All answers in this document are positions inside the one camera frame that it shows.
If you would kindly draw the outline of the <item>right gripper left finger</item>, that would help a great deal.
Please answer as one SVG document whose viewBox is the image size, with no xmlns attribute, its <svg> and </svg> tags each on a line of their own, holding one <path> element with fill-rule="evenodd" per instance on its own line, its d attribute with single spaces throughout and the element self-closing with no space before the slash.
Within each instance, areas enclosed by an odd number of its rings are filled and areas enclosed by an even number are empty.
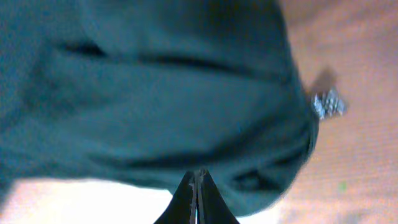
<svg viewBox="0 0 398 224">
<path fill-rule="evenodd" d="M 196 224 L 197 185 L 188 171 L 178 185 L 166 210 L 154 224 Z"/>
</svg>

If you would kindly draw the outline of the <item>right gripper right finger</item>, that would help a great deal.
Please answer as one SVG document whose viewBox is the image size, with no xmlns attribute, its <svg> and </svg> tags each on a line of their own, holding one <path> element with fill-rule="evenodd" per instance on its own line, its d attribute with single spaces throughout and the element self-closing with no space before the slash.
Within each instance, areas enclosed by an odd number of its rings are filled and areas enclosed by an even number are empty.
<svg viewBox="0 0 398 224">
<path fill-rule="evenodd" d="M 199 224 L 239 224 L 207 170 L 196 173 Z"/>
</svg>

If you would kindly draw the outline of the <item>black t-shirt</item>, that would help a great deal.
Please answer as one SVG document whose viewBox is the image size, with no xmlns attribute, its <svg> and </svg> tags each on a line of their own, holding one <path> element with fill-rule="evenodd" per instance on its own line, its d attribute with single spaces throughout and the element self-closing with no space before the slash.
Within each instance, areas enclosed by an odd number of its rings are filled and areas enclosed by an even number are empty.
<svg viewBox="0 0 398 224">
<path fill-rule="evenodd" d="M 1 2 L 2 200 L 17 179 L 174 192 L 206 169 L 243 217 L 317 136 L 277 1 Z"/>
</svg>

